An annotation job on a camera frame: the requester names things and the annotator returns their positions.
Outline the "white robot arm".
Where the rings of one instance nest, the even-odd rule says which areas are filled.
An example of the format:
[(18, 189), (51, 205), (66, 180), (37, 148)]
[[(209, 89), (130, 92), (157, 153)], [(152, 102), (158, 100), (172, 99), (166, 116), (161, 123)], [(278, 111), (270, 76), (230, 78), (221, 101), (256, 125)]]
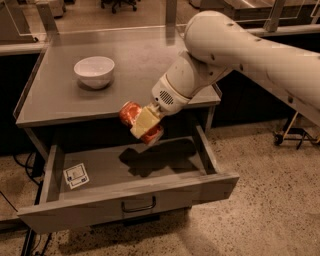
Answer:
[(188, 22), (185, 49), (152, 88), (131, 128), (141, 138), (179, 112), (202, 88), (235, 70), (320, 125), (320, 54), (252, 35), (229, 17), (204, 11)]

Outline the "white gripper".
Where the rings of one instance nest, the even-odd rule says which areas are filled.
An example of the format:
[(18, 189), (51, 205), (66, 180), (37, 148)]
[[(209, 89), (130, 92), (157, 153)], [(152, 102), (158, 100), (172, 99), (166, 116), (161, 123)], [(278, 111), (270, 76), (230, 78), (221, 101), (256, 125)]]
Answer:
[(153, 104), (142, 108), (130, 129), (136, 138), (158, 136), (164, 116), (178, 113), (193, 97), (193, 83), (163, 75), (151, 90)]

